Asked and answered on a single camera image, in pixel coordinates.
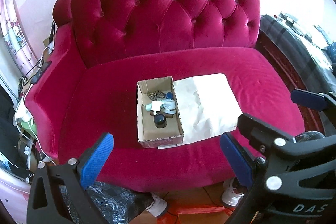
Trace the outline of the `cardboard box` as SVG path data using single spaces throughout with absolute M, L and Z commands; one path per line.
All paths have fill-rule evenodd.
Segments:
M 137 83 L 137 138 L 143 148 L 176 147 L 184 138 L 173 78 Z

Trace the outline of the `white cosmetic jar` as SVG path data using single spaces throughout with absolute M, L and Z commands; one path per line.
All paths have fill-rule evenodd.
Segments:
M 165 113 L 168 114 L 175 114 L 176 113 L 176 104 L 175 100 L 165 100 L 163 104 L 163 108 L 165 110 Z

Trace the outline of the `black round-top bottle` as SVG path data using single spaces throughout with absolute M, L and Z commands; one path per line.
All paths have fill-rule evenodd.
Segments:
M 156 128 L 165 128 L 166 125 L 167 125 L 166 117 L 163 116 L 162 114 L 156 114 L 153 117 L 153 122 L 154 122 Z

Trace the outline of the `light blue cosmetic tube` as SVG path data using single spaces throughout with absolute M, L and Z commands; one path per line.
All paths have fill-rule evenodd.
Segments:
M 151 111 L 152 104 L 145 105 L 146 111 Z

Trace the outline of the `blue key fob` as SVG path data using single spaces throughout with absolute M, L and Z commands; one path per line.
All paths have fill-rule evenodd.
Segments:
M 166 98 L 167 99 L 173 99 L 173 94 L 171 92 L 166 93 Z

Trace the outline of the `white charger plug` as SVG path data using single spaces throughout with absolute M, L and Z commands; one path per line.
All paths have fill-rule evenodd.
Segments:
M 162 102 L 161 101 L 152 101 L 151 111 L 161 111 Z

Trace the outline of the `metal key bunch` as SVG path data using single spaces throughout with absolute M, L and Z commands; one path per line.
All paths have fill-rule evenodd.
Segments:
M 166 94 L 160 90 L 157 90 L 155 92 L 148 92 L 147 96 L 152 100 L 155 101 L 157 99 L 164 99 L 166 98 Z

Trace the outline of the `brown cosmetic tube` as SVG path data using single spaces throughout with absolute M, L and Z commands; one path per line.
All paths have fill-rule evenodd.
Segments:
M 161 111 L 153 111 L 153 110 L 150 111 L 151 116 L 155 116 L 155 114 L 162 114 L 163 116 L 165 116 L 166 118 L 169 118 L 169 119 L 172 119 L 174 117 L 173 114 L 168 114 L 168 113 L 161 112 Z

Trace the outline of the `white sneaker right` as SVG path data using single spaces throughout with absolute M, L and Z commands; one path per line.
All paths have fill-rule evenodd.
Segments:
M 223 187 L 224 192 L 221 196 L 221 200 L 226 207 L 236 207 L 240 199 L 248 191 L 247 187 L 240 184 L 236 177 L 226 180 L 223 183 Z

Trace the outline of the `white sneaker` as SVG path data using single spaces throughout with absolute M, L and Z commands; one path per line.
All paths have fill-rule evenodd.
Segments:
M 159 218 L 167 212 L 168 204 L 164 199 L 155 193 L 152 193 L 151 196 L 153 198 L 153 202 L 146 208 L 146 211 L 152 216 Z
M 236 177 L 226 180 L 223 183 L 223 187 L 224 192 L 221 196 L 221 200 L 226 207 L 236 207 L 240 199 L 248 191 L 247 187 L 240 184 Z

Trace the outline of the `dark cabinet with clutter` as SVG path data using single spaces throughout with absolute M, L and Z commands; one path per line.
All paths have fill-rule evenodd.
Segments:
M 278 19 L 261 17 L 256 49 L 271 63 L 286 87 L 315 93 L 335 93 L 335 67 L 327 56 L 299 38 Z

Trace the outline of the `beige paper sheet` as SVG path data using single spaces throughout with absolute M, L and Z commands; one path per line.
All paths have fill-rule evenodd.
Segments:
M 237 128 L 242 110 L 223 73 L 194 76 L 173 82 L 183 142 L 204 141 Z

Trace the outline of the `black jacket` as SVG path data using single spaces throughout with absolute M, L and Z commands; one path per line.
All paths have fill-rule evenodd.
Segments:
M 18 154 L 18 129 L 13 125 L 14 104 L 11 97 L 1 86 L 1 153 L 10 161 Z

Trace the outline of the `white sneaker left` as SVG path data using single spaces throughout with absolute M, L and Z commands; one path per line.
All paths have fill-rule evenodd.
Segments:
M 146 208 L 146 211 L 152 216 L 159 218 L 167 212 L 168 204 L 164 199 L 155 193 L 152 193 L 151 196 L 153 198 L 153 202 Z

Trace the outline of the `pink cartoon curtain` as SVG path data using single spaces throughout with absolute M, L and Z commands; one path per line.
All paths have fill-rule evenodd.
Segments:
M 22 32 L 14 0 L 1 0 L 1 31 L 11 57 L 25 76 L 37 63 L 37 58 Z

